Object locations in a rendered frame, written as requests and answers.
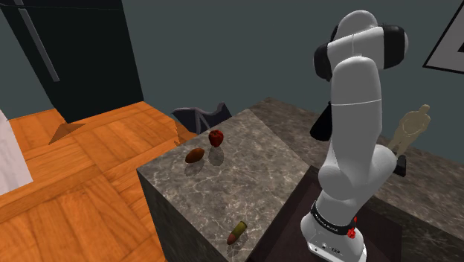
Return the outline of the gold human figure statue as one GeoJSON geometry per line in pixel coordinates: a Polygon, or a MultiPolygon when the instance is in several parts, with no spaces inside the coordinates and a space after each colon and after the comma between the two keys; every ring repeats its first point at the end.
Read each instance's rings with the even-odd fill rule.
{"type": "Polygon", "coordinates": [[[410,111],[399,121],[399,126],[394,132],[393,139],[387,147],[395,153],[397,164],[393,171],[396,175],[406,175],[406,149],[426,131],[431,118],[428,115],[430,106],[423,104],[417,111],[410,111]]]}

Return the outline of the olive and brown cylinder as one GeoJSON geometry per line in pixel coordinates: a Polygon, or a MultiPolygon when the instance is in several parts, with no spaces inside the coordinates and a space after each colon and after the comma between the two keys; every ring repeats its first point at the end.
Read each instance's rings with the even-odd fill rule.
{"type": "Polygon", "coordinates": [[[229,234],[226,243],[228,245],[234,244],[240,238],[240,236],[245,232],[247,227],[248,226],[244,221],[238,222],[238,224],[235,226],[235,228],[229,234]]]}

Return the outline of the brown potato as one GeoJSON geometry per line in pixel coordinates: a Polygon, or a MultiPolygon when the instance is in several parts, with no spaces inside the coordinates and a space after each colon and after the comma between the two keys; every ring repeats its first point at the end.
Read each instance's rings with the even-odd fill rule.
{"type": "Polygon", "coordinates": [[[191,150],[185,157],[185,162],[188,164],[198,162],[202,160],[204,156],[204,149],[197,147],[191,150]]]}

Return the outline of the red apple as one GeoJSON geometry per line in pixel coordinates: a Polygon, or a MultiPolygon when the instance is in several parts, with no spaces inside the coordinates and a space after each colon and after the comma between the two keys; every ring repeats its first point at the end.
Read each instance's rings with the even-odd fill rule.
{"type": "Polygon", "coordinates": [[[219,147],[223,142],[224,134],[220,130],[211,130],[208,138],[212,147],[219,147]]]}

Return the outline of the dark chair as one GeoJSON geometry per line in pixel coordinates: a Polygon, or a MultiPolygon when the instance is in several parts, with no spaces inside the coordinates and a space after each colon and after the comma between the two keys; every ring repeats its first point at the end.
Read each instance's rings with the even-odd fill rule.
{"type": "Polygon", "coordinates": [[[218,104],[214,112],[206,112],[198,107],[183,107],[172,114],[189,131],[201,134],[232,117],[224,102],[218,104]]]}

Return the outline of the black refrigerator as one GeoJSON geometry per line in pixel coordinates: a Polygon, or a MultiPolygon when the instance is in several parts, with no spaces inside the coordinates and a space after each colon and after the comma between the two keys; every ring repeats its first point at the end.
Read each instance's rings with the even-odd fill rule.
{"type": "Polygon", "coordinates": [[[144,99],[122,0],[0,0],[0,11],[66,122],[144,99]]]}

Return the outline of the black framed wall picture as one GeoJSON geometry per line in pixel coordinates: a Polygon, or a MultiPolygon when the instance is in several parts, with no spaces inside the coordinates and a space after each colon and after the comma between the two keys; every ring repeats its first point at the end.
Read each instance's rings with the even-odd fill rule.
{"type": "Polygon", "coordinates": [[[422,67],[464,74],[464,0],[422,67]]]}

